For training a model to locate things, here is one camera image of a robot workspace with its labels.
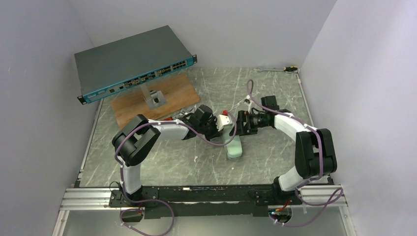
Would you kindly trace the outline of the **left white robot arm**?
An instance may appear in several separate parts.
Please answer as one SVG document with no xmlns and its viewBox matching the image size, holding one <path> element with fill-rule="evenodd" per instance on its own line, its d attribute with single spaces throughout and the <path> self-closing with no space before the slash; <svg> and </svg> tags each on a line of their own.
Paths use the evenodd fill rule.
<svg viewBox="0 0 417 236">
<path fill-rule="evenodd" d="M 224 128 L 219 122 L 222 117 L 215 116 L 206 105 L 177 119 L 152 120 L 142 114 L 136 115 L 112 139 L 115 160 L 120 165 L 122 191 L 134 201 L 142 198 L 141 163 L 157 141 L 188 140 L 196 136 L 210 141 L 221 136 Z"/>
</svg>

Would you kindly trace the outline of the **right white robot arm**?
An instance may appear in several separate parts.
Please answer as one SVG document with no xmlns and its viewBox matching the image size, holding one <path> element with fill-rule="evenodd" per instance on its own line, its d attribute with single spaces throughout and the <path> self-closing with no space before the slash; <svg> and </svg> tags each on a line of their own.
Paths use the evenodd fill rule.
<svg viewBox="0 0 417 236">
<path fill-rule="evenodd" d="M 301 185 L 337 170 L 330 130 L 312 127 L 289 110 L 280 109 L 273 95 L 262 97 L 261 107 L 261 110 L 250 108 L 238 112 L 236 134 L 255 135 L 260 128 L 272 127 L 285 133 L 296 144 L 294 166 L 274 179 L 271 185 L 273 195 L 289 195 Z"/>
</svg>

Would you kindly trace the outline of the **mint green umbrella sleeve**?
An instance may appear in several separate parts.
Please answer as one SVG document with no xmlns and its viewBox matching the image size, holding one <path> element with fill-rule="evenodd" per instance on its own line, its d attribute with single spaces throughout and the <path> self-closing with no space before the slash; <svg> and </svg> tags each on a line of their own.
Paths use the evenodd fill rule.
<svg viewBox="0 0 417 236">
<path fill-rule="evenodd" d="M 242 156 L 242 144 L 241 140 L 238 134 L 235 133 L 235 127 L 232 124 L 221 126 L 221 129 L 219 129 L 219 132 L 221 134 L 222 143 L 227 143 L 225 145 L 226 149 L 226 155 L 230 160 L 236 160 L 239 159 Z"/>
</svg>

